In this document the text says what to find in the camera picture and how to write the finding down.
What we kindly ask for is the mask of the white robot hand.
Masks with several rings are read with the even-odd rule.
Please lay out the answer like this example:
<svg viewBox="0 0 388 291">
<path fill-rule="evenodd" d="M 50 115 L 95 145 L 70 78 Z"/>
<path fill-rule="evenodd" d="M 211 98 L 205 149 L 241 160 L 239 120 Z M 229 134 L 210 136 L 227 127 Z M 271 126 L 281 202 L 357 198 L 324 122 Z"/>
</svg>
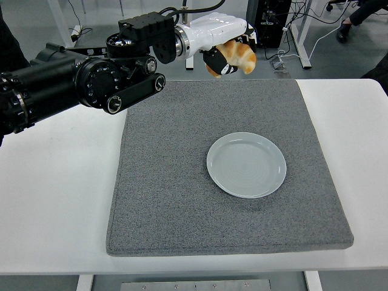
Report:
<svg viewBox="0 0 388 291">
<path fill-rule="evenodd" d="M 223 13 L 211 13 L 176 28 L 181 43 L 179 57 L 202 54 L 207 71 L 215 78 L 256 67 L 256 31 L 247 21 Z"/>
</svg>

